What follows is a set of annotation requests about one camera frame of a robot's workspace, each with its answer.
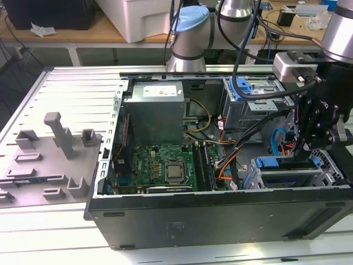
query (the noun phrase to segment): side panel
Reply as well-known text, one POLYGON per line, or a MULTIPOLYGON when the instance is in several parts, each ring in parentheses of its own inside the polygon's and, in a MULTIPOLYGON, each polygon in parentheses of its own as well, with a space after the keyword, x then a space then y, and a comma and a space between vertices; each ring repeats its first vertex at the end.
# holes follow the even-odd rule
MULTIPOLYGON (((251 196, 263 197, 265 202, 273 193, 276 192, 251 196)), ((180 200, 175 198, 175 206, 179 204, 177 201, 180 200)), ((111 248, 128 249, 313 239, 351 213, 353 207, 349 200, 315 202, 314 198, 312 202, 293 203, 241 204, 241 201, 238 205, 224 202, 218 206, 89 213, 111 248)))

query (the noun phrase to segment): black box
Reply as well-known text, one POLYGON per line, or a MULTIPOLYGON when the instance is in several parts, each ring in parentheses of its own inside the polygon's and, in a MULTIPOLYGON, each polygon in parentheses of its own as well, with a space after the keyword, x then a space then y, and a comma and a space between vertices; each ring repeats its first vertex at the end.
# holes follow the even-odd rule
POLYGON ((16 29, 41 27, 87 30, 95 17, 94 0, 3 0, 16 29))
POLYGON ((281 10, 280 15, 278 16, 277 24, 282 27, 290 27, 295 15, 295 12, 287 12, 281 10))

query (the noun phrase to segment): aluminum profile table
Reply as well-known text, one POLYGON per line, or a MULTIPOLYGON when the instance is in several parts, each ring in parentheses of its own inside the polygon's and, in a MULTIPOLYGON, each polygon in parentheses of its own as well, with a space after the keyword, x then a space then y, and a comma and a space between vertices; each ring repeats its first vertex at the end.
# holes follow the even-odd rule
MULTIPOLYGON (((208 71, 231 71, 231 66, 209 66, 208 71)), ((93 128, 106 137, 110 108, 120 72, 159 72, 151 67, 59 67, 41 74, 0 133, 0 173, 13 156, 19 129, 39 135, 49 130, 38 124, 48 111, 62 113, 63 125, 73 134, 93 128)), ((266 72, 267 66, 243 66, 240 72, 266 72)), ((85 203, 0 209, 2 264, 353 264, 353 215, 342 219, 315 240, 245 243, 112 251, 92 221, 84 221, 85 203)))

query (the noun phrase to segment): wire bundle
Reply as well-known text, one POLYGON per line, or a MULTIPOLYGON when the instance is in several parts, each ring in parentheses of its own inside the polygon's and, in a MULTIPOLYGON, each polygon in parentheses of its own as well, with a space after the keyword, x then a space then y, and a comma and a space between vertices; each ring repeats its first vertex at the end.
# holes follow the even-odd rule
POLYGON ((238 139, 238 141, 234 144, 234 150, 227 155, 226 157, 224 157, 223 159, 221 159, 218 164, 217 167, 221 168, 221 171, 218 175, 218 179, 222 180, 224 179, 223 177, 223 173, 226 170, 226 167, 230 164, 231 161, 233 161, 237 155, 240 152, 240 149, 242 148, 242 146, 256 133, 260 132, 263 129, 263 126, 270 120, 273 120, 274 118, 278 118, 281 116, 287 116, 289 114, 290 110, 289 109, 285 109, 282 110, 280 112, 274 112, 264 118, 262 118, 261 120, 259 120, 257 123, 255 123, 253 126, 251 126, 248 130, 246 130, 243 135, 238 139))

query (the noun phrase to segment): blue plastic tab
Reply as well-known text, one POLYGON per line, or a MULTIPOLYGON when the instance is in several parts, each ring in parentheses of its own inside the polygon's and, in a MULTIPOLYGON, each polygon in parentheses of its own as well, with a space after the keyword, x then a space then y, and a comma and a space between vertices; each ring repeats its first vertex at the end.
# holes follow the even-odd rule
MULTIPOLYGON (((243 93, 248 95, 251 95, 253 93, 251 84, 249 84, 245 78, 237 78, 237 85, 243 91, 243 93)), ((247 100, 239 96, 239 94, 236 92, 233 86, 232 79, 229 80, 229 87, 231 88, 236 101, 247 100)))
POLYGON ((262 168, 264 166, 260 158, 255 159, 255 164, 258 168, 262 168))
POLYGON ((274 156, 265 156, 265 157, 258 157, 256 160, 256 165, 259 168, 267 168, 267 167, 279 167, 277 158, 274 156))
POLYGON ((176 21, 173 24, 173 30, 177 32, 187 31, 202 24, 210 15, 207 7, 188 6, 180 10, 178 26, 175 28, 176 21))
POLYGON ((321 166, 320 159, 317 156, 312 156, 311 159, 313 160, 314 165, 316 166, 316 168, 319 168, 321 166))

